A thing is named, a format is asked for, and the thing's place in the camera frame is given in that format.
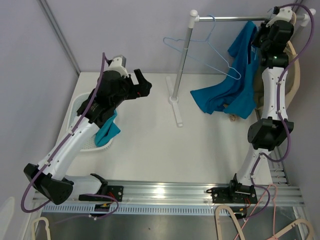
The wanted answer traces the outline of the teal t shirt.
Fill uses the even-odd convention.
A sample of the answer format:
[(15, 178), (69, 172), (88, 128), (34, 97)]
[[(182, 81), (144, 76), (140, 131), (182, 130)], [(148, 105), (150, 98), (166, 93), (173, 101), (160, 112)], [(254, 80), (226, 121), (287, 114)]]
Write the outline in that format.
[(118, 116), (117, 111), (113, 112), (112, 117), (110, 117), (105, 124), (100, 128), (100, 130), (96, 133), (94, 138), (94, 144), (96, 147), (100, 148), (109, 143), (116, 135), (118, 135), (121, 130), (114, 123), (114, 120)]

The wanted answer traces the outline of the blue t shirt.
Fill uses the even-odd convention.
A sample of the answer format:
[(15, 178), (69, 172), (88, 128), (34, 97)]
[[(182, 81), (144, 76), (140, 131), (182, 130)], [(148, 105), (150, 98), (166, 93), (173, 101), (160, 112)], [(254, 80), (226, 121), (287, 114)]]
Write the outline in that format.
[(232, 68), (219, 84), (190, 92), (202, 112), (223, 112), (247, 119), (256, 107), (254, 78), (260, 65), (259, 49), (252, 45), (258, 27), (248, 21), (228, 49)]

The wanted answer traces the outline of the beige t shirt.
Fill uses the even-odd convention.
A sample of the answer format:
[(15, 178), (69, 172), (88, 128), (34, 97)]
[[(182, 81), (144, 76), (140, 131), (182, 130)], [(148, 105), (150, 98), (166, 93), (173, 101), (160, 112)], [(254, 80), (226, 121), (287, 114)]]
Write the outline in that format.
[[(264, 107), (264, 84), (262, 80), (263, 69), (259, 66), (258, 51), (253, 47), (248, 54), (250, 59), (246, 58), (241, 66), (236, 67), (241, 73), (241, 83), (237, 98), (233, 99), (231, 105), (224, 104), (222, 111), (231, 115), (230, 119), (235, 121), (240, 117), (246, 119), (249, 111), (263, 110)], [(285, 82), (285, 107), (288, 108), (295, 97), (301, 81), (300, 63), (296, 60), (287, 71)]]

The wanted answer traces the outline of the light blue wire hanger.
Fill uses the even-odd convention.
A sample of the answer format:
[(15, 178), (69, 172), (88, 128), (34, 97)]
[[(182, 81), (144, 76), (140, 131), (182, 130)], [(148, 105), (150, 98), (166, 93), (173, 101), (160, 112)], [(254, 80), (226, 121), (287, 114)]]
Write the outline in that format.
[(200, 22), (202, 19), (202, 17), (197, 15), (196, 17), (191, 18), (192, 24), (188, 26), (184, 39), (164, 37), (162, 40), (163, 43), (171, 49), (181, 53), (181, 69), (184, 69), (186, 59), (189, 57), (192, 60), (215, 70), (219, 74), (239, 80), (242, 74), (210, 43), (211, 35), (216, 27), (217, 18), (210, 14), (207, 15), (207, 18), (210, 22), (213, 22), (213, 24), (205, 39), (191, 38), (196, 22)]

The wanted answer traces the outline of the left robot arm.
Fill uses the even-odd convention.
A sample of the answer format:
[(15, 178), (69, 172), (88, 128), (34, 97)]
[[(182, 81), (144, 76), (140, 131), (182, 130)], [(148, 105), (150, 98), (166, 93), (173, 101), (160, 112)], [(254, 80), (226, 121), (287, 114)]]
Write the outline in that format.
[(37, 164), (29, 163), (23, 172), (34, 188), (50, 202), (60, 205), (71, 196), (85, 198), (87, 195), (97, 201), (107, 197), (108, 182), (98, 174), (72, 177), (67, 175), (71, 163), (93, 136), (108, 143), (119, 129), (114, 124), (117, 107), (126, 100), (147, 97), (152, 84), (146, 80), (140, 69), (131, 75), (123, 74), (116, 68), (104, 71), (97, 86), (80, 105), (76, 117), (63, 139)]

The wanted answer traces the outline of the beige wooden hanger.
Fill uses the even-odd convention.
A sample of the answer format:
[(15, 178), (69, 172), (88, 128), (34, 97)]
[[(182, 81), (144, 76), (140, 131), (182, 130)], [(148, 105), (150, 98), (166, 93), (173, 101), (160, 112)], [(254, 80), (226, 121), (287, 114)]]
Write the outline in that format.
[(297, 15), (292, 11), (290, 7), (284, 8), (282, 12), (285, 14), (285, 30), (287, 31), (287, 41), (285, 52), (289, 53), (293, 51), (292, 43), (290, 41), (291, 37), (294, 34), (295, 24), (297, 21)]

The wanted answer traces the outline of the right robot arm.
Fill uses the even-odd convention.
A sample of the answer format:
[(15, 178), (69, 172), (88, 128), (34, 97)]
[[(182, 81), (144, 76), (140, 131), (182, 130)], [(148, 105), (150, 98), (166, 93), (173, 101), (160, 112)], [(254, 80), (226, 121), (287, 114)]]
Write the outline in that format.
[(293, 33), (294, 26), (288, 20), (265, 21), (252, 42), (260, 51), (263, 67), (263, 109), (260, 120), (248, 130), (247, 140), (251, 145), (244, 163), (229, 183), (227, 196), (232, 202), (255, 195), (254, 179), (259, 162), (269, 159), (284, 140), (291, 140), (294, 123), (288, 120), (285, 106), (289, 65), (285, 48)]

